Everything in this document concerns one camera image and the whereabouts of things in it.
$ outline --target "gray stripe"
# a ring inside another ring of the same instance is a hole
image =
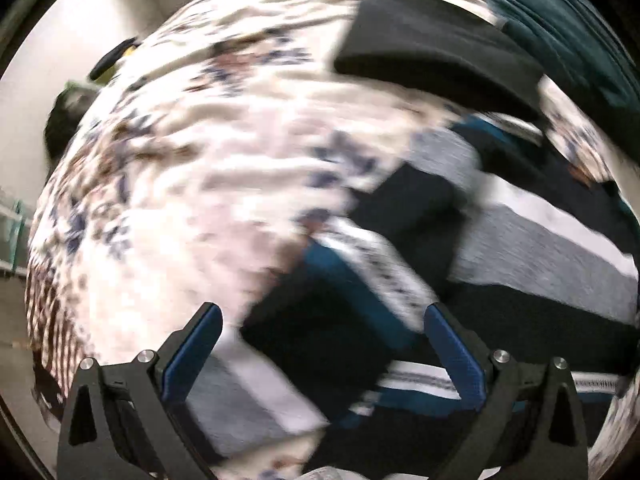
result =
[[[491,206],[470,221],[452,278],[476,285],[510,286],[634,324],[635,279],[505,206]]]
[[[202,367],[187,405],[202,433],[223,456],[288,436],[213,356]]]
[[[436,174],[469,195],[478,184],[480,158],[476,149],[458,134],[436,128],[412,135],[409,163],[417,170]]]

